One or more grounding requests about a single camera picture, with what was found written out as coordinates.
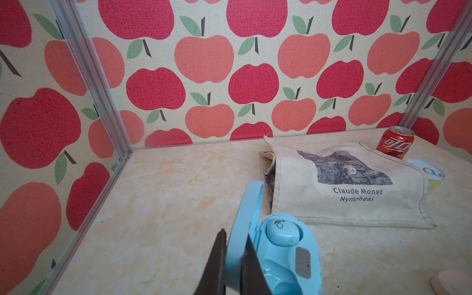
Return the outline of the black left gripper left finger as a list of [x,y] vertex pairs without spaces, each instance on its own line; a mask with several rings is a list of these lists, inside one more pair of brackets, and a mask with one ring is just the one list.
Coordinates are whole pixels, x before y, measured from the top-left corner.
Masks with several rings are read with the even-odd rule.
[[215,238],[204,272],[194,295],[225,295],[227,233],[221,229]]

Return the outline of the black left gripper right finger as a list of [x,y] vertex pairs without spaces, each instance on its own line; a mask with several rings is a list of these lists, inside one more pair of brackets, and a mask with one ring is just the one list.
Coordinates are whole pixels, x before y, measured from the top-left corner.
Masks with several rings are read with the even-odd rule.
[[241,259],[240,293],[241,295],[272,295],[250,236],[247,237]]

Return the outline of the blue earbud charging case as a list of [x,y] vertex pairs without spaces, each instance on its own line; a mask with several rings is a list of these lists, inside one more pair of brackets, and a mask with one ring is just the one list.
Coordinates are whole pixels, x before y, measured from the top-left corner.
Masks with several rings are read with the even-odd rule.
[[230,234],[225,284],[243,291],[245,278],[255,279],[271,295],[320,295],[322,267],[312,231],[287,214],[260,220],[264,183],[251,181]]

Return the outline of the blue earbud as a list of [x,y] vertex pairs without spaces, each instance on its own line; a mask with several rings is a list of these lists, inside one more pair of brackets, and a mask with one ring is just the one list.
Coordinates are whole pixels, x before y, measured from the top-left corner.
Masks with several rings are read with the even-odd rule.
[[270,220],[266,227],[266,235],[270,242],[278,247],[293,247],[301,239],[298,226],[286,220]]

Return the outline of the pink earbud charging case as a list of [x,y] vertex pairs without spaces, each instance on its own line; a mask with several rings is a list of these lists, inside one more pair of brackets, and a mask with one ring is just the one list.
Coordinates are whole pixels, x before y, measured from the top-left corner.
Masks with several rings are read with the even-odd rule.
[[434,276],[430,283],[437,295],[472,294],[472,277],[458,270],[444,270]]

